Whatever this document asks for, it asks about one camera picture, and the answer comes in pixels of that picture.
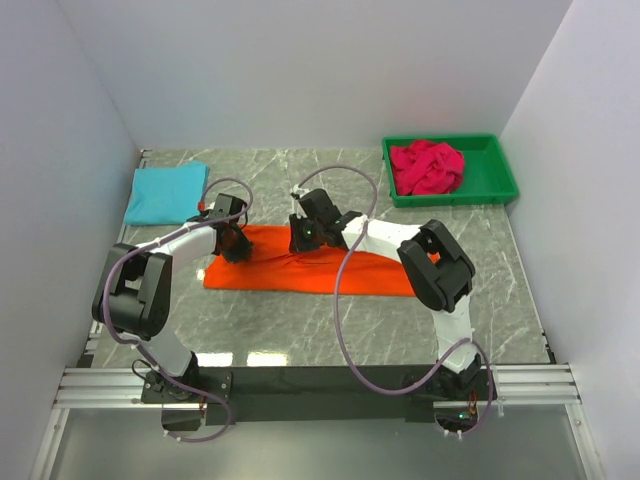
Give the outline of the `orange t shirt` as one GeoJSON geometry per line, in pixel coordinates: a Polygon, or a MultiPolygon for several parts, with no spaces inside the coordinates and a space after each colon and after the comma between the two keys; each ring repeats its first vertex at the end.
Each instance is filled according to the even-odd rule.
{"type": "MultiPolygon", "coordinates": [[[[204,288],[308,294],[334,291],[345,251],[323,247],[310,253],[291,253],[290,230],[286,226],[250,225],[245,231],[253,243],[250,258],[231,263],[217,256],[204,273],[204,288]]],[[[414,295],[401,263],[365,252],[356,252],[351,257],[341,279],[340,292],[369,296],[414,295]]]]}

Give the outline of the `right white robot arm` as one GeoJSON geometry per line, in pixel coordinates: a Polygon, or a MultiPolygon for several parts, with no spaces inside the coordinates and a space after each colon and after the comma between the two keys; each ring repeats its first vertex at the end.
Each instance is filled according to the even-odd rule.
{"type": "Polygon", "coordinates": [[[446,226],[437,220],[407,225],[375,220],[370,213],[343,214],[323,189],[296,186],[291,196],[304,215],[289,216],[290,250],[306,253],[327,246],[346,252],[332,292],[334,327],[343,357],[360,383],[376,393],[399,396],[435,383],[439,378],[444,395],[452,399],[464,397],[473,388],[481,369],[489,366],[489,361],[473,339],[470,320],[475,266],[446,226]],[[346,267],[357,252],[401,265],[414,296],[431,312],[438,360],[421,379],[406,387],[388,389],[372,383],[353,362],[346,347],[339,317],[339,296],[346,267]]]}

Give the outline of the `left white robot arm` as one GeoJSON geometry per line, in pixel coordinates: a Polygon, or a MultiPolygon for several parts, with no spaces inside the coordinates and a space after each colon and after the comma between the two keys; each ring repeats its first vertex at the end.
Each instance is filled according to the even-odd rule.
{"type": "Polygon", "coordinates": [[[173,275],[208,255],[244,261],[252,244],[238,225],[251,203],[220,193],[211,208],[154,241],[118,243],[107,255],[91,312],[112,338],[137,350],[151,369],[149,387],[186,402],[204,393],[197,356],[167,325],[173,275]]]}

